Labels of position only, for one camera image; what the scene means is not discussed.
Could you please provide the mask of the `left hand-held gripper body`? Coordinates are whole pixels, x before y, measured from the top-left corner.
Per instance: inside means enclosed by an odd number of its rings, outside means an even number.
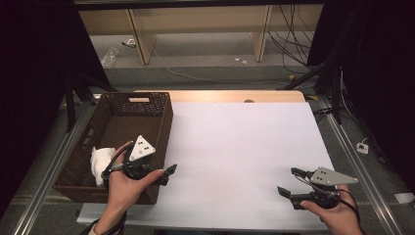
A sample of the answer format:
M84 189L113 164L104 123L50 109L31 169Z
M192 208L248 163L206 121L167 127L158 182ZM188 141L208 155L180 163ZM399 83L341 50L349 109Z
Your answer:
M123 160L123 171L131 179L142 179L151 170L149 161L156 152L153 147L142 135L139 135L131 147L127 148Z

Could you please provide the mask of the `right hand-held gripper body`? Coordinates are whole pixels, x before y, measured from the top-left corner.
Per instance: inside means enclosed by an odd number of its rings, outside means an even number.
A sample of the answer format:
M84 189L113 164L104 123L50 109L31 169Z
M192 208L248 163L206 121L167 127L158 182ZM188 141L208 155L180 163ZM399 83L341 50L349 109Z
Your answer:
M356 177L348 176L323 166L312 171L310 178L301 178L296 175L294 177L298 180L303 180L306 185L312 188L310 193L292 195L291 202L295 210L302 210L300 205L302 201L311 201L320 208L332 209L338 205L340 200L337 186L358 182Z

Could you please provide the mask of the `brown woven basket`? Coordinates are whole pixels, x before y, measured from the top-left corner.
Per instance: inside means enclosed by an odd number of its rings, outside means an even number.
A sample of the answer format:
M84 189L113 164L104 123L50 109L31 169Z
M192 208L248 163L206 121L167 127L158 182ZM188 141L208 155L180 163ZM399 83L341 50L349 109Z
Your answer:
M143 136L156 148L150 168L163 168L172 119L167 92L102 94L53 188L77 203L105 203L108 191L96 185L91 171L92 150L116 149Z

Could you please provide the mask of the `white baby shirt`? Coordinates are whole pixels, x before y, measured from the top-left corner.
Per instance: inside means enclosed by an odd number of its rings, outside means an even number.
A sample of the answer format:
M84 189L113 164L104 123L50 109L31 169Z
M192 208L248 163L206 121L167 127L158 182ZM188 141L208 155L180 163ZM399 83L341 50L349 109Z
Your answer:
M104 180L101 174L106 169L108 164L111 162L114 153L115 148L92 148L90 158L90 169L92 175L95 178L95 183L98 187L104 185Z

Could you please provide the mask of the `person's right hand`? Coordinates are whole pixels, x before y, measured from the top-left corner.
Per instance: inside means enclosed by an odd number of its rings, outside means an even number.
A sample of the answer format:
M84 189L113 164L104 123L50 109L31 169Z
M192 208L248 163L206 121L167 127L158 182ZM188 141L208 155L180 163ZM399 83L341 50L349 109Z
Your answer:
M333 235L363 235L356 213L345 204L339 203L329 210L310 201L302 201L300 205L319 216Z

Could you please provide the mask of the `person's left hand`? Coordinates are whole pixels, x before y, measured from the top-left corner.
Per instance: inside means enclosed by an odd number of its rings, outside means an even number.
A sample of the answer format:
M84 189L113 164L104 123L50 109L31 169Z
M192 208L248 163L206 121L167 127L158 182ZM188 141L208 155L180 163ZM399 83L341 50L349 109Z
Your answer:
M140 180L127 177L122 170L110 173L109 198L105 212L124 214L131 208L142 191L155 182L164 173L163 169L156 169Z

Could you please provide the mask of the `white paper slip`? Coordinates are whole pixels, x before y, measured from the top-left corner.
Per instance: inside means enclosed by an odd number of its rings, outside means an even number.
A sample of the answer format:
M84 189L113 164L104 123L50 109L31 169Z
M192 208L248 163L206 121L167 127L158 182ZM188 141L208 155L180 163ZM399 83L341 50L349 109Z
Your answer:
M415 195L413 193L397 193L394 197L400 204L410 204L415 201Z

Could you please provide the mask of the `clear plastic bag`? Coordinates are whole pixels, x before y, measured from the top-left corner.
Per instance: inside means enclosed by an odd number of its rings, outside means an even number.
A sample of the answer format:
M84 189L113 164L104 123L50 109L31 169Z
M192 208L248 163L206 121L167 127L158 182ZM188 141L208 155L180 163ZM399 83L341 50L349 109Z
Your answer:
M116 47L111 47L101 59L102 67L104 69L109 69L115 63L117 55L118 49Z

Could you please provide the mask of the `wooden shelf unit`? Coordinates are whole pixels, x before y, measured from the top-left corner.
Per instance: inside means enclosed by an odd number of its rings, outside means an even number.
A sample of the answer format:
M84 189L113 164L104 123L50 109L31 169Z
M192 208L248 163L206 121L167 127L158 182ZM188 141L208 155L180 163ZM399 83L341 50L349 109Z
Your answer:
M313 31L323 6L265 5L82 11L91 35L131 35L141 63L147 65L160 34L247 32L260 62L268 31Z

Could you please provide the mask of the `black curtain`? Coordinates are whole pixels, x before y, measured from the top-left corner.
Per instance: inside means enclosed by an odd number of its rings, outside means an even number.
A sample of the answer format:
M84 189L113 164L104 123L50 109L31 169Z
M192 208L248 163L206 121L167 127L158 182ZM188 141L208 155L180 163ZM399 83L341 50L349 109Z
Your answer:
M71 91L112 87L74 0L0 0L0 219Z
M415 0L321 0L308 63L323 63L352 12L340 66L352 104L415 193Z

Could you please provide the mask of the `black crossbar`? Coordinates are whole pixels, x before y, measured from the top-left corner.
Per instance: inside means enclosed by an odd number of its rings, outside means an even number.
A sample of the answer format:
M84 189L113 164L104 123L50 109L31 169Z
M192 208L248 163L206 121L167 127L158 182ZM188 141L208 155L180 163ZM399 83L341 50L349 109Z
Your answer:
M78 10L323 4L326 0L73 0Z

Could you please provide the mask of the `aluminium floor rail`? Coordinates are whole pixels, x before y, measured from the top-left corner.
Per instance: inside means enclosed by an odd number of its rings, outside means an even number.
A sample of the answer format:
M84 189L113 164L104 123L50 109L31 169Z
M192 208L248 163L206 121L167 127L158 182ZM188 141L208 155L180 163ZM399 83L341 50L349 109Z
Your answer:
M354 173L356 174L362 190L364 191L384 230L388 235L403 235L403 232L398 225L397 220L395 219L387 201L382 196L381 192L370 176L369 171L365 168L363 162L358 157L357 151L352 146L344 126L342 124L338 124L338 121L332 114L329 114L328 122L332 126L332 129L336 134L342 148L346 151L346 158L349 161L349 164Z
M40 185L37 187L34 195L30 197L30 200L23 211L13 235L29 235L32 226L34 225L36 218L43 207L43 203L45 202L46 197L48 196L52 185L59 174L59 170L69 155L70 148L74 143L76 134L80 130L81 123L87 116L90 106L91 103L89 101L81 102L79 104L78 112L75 114L74 125L69 131L65 132L64 138L60 142L58 150L55 152L54 157L48 164L48 168L40 181Z

